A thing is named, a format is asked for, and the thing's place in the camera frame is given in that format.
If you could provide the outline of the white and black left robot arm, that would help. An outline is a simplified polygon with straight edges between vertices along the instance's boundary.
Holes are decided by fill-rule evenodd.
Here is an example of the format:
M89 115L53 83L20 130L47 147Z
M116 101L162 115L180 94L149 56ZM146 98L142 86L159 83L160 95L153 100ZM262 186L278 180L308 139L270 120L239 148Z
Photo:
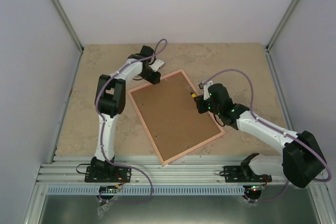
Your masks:
M158 70L164 62L156 59L155 49L143 46L138 54L130 55L126 63L116 72L99 77L95 107L99 117L98 144L87 173L104 182L112 180L116 167L114 162L114 137L120 114L126 103L126 85L135 77L140 77L155 85L160 82Z

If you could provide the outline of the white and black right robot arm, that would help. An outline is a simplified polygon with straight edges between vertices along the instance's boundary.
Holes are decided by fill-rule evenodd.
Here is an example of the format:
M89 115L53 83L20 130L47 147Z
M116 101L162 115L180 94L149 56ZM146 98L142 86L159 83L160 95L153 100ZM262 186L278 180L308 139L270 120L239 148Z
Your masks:
M260 118L247 106L234 103L220 83L207 84L203 94L192 94L192 98L200 114L210 112L220 126L248 133L280 154L267 157L252 153L241 162L238 172L230 173L230 169L224 167L229 176L237 176L244 182L256 182L266 175L281 176L293 185L305 188L324 170L326 160L310 132L288 131Z

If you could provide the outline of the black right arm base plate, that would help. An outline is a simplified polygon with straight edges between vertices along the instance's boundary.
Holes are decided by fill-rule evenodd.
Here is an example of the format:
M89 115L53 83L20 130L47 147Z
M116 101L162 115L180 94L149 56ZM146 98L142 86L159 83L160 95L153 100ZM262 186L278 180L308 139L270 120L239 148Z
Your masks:
M272 182L270 175L256 175L250 168L241 166L224 166L219 175L225 178L225 182L234 183L269 183Z

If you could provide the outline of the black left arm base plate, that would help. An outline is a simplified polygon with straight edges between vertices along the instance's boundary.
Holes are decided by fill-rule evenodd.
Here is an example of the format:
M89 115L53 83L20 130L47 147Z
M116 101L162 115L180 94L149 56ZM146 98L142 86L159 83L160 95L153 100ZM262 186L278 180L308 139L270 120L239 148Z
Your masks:
M108 169L98 169L89 166L85 174L86 183L128 183L130 181L132 169L111 166Z

